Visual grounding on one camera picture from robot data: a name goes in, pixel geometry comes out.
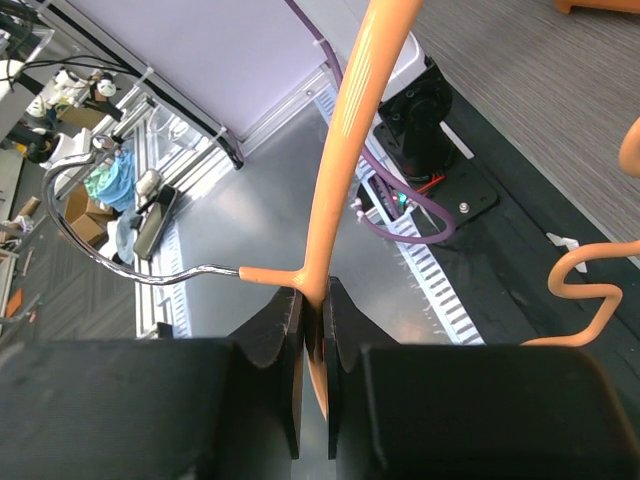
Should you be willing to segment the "orange plastic basket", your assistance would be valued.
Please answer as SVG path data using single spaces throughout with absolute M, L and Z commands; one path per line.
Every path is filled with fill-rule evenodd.
M 555 8 L 569 14 L 574 7 L 638 14 L 640 0 L 554 0 Z

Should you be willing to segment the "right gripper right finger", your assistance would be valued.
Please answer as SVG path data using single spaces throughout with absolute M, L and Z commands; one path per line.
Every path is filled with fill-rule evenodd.
M 337 278 L 322 313 L 328 454 L 339 478 L 638 477 L 638 439 L 587 354 L 401 344 Z

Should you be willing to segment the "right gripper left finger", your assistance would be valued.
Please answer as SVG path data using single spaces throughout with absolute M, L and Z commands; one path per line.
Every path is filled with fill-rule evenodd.
M 18 343 L 1 354 L 5 479 L 287 479 L 304 300 L 223 338 Z

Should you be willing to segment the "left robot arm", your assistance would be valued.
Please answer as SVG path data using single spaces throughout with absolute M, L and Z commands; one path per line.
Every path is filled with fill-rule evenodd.
M 409 35 L 356 167 L 351 207 L 388 240 L 432 245 L 493 208 L 499 195 L 446 124 L 453 92 Z

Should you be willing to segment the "peach wooden-look hanger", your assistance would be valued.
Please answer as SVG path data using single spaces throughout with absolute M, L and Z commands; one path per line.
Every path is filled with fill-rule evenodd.
M 373 1 L 368 6 L 329 125 L 312 202 L 304 264 L 300 269 L 286 271 L 205 264 L 170 276 L 144 276 L 121 269 L 95 254 L 58 212 L 51 192 L 56 177 L 64 170 L 62 167 L 49 170 L 43 181 L 43 202 L 48 214 L 78 249 L 122 277 L 159 286 L 203 274 L 238 277 L 246 282 L 297 289 L 313 310 L 318 311 L 326 297 L 330 260 L 351 178 L 392 69 L 421 6 L 419 1 Z M 572 335 L 533 339 L 531 345 L 582 347 L 593 342 L 621 303 L 622 290 L 612 284 L 568 284 L 565 281 L 568 272 L 583 261 L 628 258 L 638 253 L 639 243 L 632 241 L 583 245 L 565 254 L 550 273 L 549 290 L 561 298 L 600 298 L 603 302 L 584 330 Z

